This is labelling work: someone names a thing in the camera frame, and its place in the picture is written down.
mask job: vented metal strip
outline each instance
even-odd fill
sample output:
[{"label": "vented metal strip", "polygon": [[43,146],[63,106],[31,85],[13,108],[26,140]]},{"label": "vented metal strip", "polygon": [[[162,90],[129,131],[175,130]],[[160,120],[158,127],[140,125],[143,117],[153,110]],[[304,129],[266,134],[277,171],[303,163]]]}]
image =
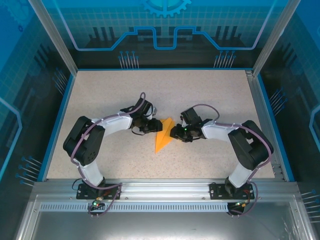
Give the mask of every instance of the vented metal strip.
[{"label": "vented metal strip", "polygon": [[[105,203],[100,210],[94,212],[103,212],[109,203]],[[41,212],[86,212],[88,202],[46,202],[40,207]],[[206,213],[206,212],[228,212],[228,203],[226,202],[116,202],[112,205],[110,212],[166,212],[166,213]]]}]

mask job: work surface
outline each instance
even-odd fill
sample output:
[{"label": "work surface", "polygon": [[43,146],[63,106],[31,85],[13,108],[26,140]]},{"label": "work surface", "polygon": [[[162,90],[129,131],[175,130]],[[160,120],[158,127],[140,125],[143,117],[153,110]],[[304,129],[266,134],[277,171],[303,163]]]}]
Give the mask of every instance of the work surface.
[{"label": "work surface", "polygon": [[[210,104],[221,123],[259,124],[244,70],[79,71],[75,79],[53,153],[48,179],[79,178],[63,150],[63,142],[80,116],[90,119],[117,113],[134,105],[141,92],[157,108],[157,119],[171,117],[195,104]],[[199,116],[214,119],[209,107],[195,108]],[[155,154],[156,133],[138,136],[123,130],[103,139],[97,164],[107,179],[226,178],[238,160],[230,143],[206,139],[192,143],[172,140]],[[255,178],[273,178],[270,164]]]}]

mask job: enclosure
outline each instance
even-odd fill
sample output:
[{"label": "enclosure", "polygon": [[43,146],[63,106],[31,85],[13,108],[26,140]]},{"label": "enclosure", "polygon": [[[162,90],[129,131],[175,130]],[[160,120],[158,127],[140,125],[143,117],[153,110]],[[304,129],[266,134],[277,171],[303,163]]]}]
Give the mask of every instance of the enclosure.
[{"label": "enclosure", "polygon": [[[319,10],[316,0],[0,1],[2,239],[318,239]],[[236,200],[211,199],[210,184],[238,164],[229,143],[174,139],[155,154],[156,133],[129,130],[105,137],[97,157],[107,183],[123,184],[119,199],[99,219],[86,214],[63,143],[80,116],[115,114],[141,92],[175,124],[196,104],[222,123],[257,123],[274,153],[254,176],[250,214],[232,218]]]}]

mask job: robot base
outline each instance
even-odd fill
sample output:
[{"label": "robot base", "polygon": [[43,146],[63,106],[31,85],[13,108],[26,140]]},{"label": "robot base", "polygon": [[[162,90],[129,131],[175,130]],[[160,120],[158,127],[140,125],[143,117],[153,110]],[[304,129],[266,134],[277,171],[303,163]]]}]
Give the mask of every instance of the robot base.
[{"label": "robot base", "polygon": [[[104,186],[99,186],[99,187],[110,187],[112,185],[113,184],[104,184]],[[78,186],[76,199],[95,200],[98,197],[103,197],[104,200],[112,200],[115,197],[117,190],[118,190],[117,187],[114,187],[108,190],[98,190],[88,186],[86,183],[81,183]],[[119,193],[115,199],[119,200],[120,195],[121,193]]]},{"label": "robot base", "polygon": [[209,185],[209,192],[210,192],[210,199],[211,200],[247,200],[248,194],[246,191],[249,192],[250,200],[255,199],[254,190],[251,184],[244,184],[242,187],[237,188],[236,192],[233,196],[226,191],[224,183],[211,183]]}]

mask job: robotic arm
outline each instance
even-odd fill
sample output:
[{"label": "robotic arm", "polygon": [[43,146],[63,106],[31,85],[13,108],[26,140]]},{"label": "robotic arm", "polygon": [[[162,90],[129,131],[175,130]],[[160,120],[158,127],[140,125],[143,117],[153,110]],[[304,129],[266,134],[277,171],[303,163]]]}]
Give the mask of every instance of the robotic arm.
[{"label": "robotic arm", "polygon": [[[120,130],[132,130],[134,127],[139,128],[143,134],[162,131],[161,121],[153,118],[156,113],[157,109],[152,103],[140,98],[134,106],[123,108],[114,117],[106,118],[95,125],[80,144],[73,159],[78,163],[86,180],[96,187],[104,187],[104,177],[99,171],[96,158],[105,136]],[[98,120],[81,116],[76,121],[63,143],[63,149],[68,153],[69,157],[71,157],[82,135]]]},{"label": "robotic arm", "polygon": [[170,136],[191,143],[198,139],[218,139],[231,143],[239,161],[235,170],[225,180],[225,190],[232,197],[251,179],[260,163],[267,160],[274,149],[259,127],[251,120],[242,125],[217,123],[202,119],[193,107],[181,113],[182,124],[177,124]]}]

